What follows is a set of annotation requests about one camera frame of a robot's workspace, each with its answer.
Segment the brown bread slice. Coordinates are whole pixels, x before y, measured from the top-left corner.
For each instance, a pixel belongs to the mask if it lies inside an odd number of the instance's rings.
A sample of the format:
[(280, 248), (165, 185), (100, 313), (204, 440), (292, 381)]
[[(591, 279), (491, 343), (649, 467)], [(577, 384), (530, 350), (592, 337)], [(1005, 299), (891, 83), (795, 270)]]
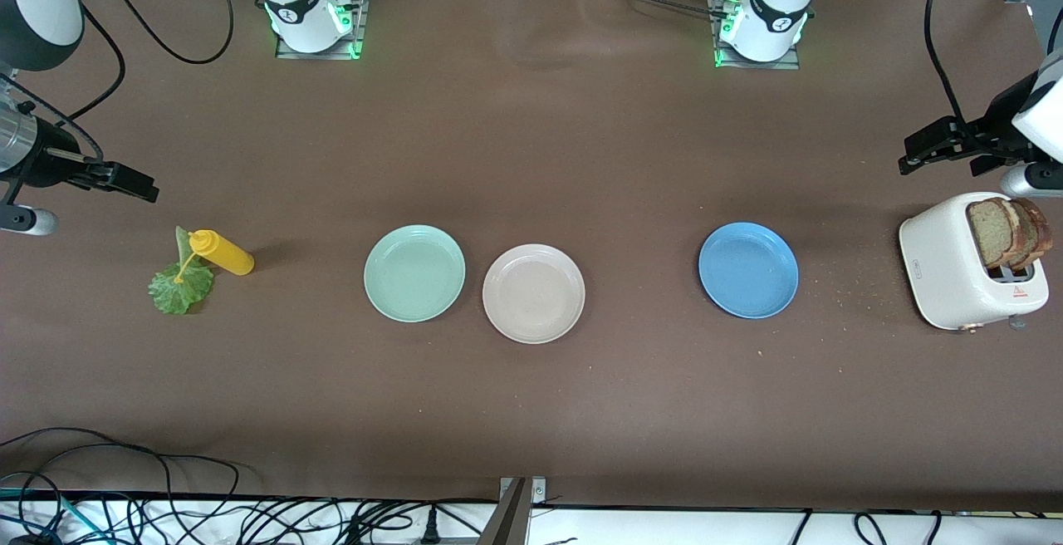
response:
[(1026, 231), (1026, 245), (1028, 251), (1022, 254), (1020, 262), (1012, 266), (1013, 269), (1028, 268), (1040, 258), (1044, 257), (1045, 253), (1053, 246), (1053, 237), (1051, 233), (1051, 227), (1047, 222), (1044, 212), (1041, 212), (1041, 208), (1031, 199), (1020, 198), (1012, 200), (1017, 207), (1020, 207), (1026, 212), (1026, 218), (1029, 219), (1028, 229)]
[(1020, 204), (994, 197), (972, 202), (967, 219), (986, 269), (1011, 266), (1024, 253), (1028, 238)]

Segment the yellow mustard squeeze bottle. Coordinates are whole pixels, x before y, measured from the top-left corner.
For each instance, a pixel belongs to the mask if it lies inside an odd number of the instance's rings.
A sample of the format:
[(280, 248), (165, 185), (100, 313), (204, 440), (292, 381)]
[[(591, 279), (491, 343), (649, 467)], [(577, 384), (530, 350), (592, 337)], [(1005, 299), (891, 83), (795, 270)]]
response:
[(197, 229), (189, 232), (178, 227), (175, 231), (179, 246), (179, 270), (174, 277), (175, 284), (184, 283), (187, 269), (200, 260), (222, 268), (232, 275), (246, 276), (255, 266), (253, 256), (244, 249), (227, 241), (213, 229)]

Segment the green lettuce leaf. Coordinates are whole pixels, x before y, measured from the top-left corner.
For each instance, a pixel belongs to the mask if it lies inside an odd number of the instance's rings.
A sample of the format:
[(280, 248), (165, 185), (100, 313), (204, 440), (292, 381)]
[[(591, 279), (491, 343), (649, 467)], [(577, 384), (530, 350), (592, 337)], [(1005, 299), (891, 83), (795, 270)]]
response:
[(189, 313), (203, 300), (208, 299), (215, 273), (205, 258), (195, 253), (190, 245), (190, 232), (178, 226), (175, 242), (179, 260), (157, 272), (148, 285), (149, 299), (157, 311), (168, 316)]

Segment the blue plate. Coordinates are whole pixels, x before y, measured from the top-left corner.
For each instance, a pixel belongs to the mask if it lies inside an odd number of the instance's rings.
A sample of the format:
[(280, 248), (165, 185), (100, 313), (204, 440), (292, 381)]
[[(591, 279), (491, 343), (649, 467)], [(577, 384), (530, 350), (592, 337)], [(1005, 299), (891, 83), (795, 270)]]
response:
[(703, 241), (696, 272), (708, 299), (726, 313), (767, 319), (786, 310), (800, 268), (781, 235), (758, 223), (723, 224)]

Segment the mint green plate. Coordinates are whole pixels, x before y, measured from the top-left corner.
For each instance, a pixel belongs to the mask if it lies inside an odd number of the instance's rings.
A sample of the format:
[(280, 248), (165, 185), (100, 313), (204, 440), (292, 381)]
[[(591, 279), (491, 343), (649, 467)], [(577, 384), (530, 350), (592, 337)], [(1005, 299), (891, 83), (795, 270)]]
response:
[(443, 229), (407, 224), (391, 231), (370, 250), (364, 289), (384, 317), (418, 324), (440, 317), (462, 295), (462, 246)]

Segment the beige plate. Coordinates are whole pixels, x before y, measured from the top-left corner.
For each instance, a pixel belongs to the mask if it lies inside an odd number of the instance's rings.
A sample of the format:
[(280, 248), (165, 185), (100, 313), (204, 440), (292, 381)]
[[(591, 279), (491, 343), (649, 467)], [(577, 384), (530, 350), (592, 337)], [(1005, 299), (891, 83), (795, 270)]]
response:
[(586, 299), (580, 266), (546, 243), (505, 251), (483, 279), (483, 310), (490, 324), (521, 344), (542, 345), (566, 336), (580, 321)]

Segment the white toaster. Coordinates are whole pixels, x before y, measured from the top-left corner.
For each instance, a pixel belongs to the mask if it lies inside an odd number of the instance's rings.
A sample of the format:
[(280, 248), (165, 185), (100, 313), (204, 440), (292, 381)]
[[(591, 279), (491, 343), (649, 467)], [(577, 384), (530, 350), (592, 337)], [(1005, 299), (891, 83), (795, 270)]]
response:
[(968, 331), (1032, 314), (1048, 303), (1051, 289), (1040, 262), (1020, 275), (988, 272), (967, 209), (994, 197), (984, 190), (954, 195), (900, 224), (901, 258), (916, 307), (934, 327)]

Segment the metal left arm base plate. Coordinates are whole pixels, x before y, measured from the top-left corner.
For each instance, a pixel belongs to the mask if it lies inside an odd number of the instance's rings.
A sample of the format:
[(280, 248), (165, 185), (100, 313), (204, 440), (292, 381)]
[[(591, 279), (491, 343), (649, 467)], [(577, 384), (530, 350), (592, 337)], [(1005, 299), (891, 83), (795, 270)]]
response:
[(808, 15), (764, 22), (740, 0), (708, 0), (713, 12), (715, 66), (763, 71), (797, 71), (797, 42)]

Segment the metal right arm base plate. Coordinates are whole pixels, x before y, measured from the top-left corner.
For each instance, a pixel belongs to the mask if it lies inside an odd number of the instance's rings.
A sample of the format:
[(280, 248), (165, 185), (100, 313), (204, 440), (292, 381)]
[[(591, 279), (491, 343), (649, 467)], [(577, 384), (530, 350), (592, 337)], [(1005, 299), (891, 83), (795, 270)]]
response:
[(361, 58), (365, 41), (365, 29), (369, 12), (369, 0), (349, 0), (345, 7), (335, 7), (333, 18), (338, 20), (343, 29), (343, 34), (338, 42), (330, 49), (317, 53), (296, 52), (290, 46), (276, 34), (277, 59), (305, 59), (305, 61), (357, 61)]

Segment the dark grey metal post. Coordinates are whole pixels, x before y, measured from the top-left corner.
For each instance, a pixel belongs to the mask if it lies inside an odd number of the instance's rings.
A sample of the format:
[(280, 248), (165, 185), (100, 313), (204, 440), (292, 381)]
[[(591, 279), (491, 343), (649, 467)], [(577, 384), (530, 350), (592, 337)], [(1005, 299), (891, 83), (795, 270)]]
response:
[(535, 494), (534, 478), (508, 478), (476, 545), (527, 545)]

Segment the grey metal table bracket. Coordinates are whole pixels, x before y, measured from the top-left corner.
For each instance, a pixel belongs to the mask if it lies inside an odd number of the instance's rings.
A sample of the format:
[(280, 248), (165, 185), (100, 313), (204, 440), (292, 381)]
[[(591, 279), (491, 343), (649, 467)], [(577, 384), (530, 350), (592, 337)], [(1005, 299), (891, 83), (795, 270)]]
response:
[[(505, 492), (507, 492), (513, 480), (514, 477), (502, 477), (500, 479), (500, 499), (505, 495)], [(529, 477), (529, 481), (532, 481), (532, 506), (539, 506), (539, 504), (546, 503), (546, 477), (534, 476)]]

